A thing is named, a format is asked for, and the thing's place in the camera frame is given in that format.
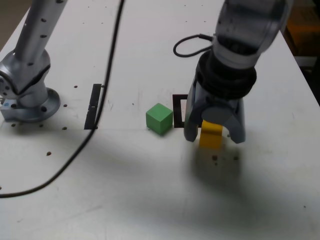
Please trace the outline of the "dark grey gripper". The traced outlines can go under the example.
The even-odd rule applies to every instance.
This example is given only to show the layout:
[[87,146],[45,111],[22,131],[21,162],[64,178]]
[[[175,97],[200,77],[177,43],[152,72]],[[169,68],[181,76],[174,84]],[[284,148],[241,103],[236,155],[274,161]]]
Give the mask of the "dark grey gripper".
[[246,140],[243,99],[217,97],[203,89],[194,79],[185,109],[183,133],[187,141],[195,141],[202,120],[227,128],[231,140],[236,144]]

